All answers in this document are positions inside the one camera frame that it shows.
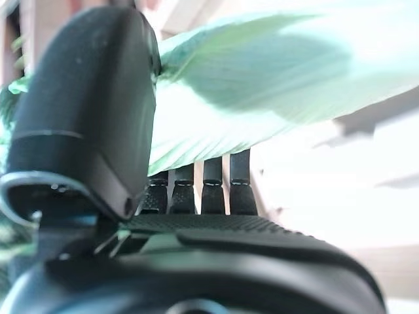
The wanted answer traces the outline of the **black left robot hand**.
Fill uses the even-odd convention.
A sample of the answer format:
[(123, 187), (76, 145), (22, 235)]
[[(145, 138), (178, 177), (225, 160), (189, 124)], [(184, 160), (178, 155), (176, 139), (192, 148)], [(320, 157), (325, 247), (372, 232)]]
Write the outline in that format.
[(2, 313), (385, 313), (340, 249), (257, 216), (249, 154), (147, 177), (161, 69), (146, 18), (99, 7), (53, 40), (18, 105), (1, 210), (35, 231)]

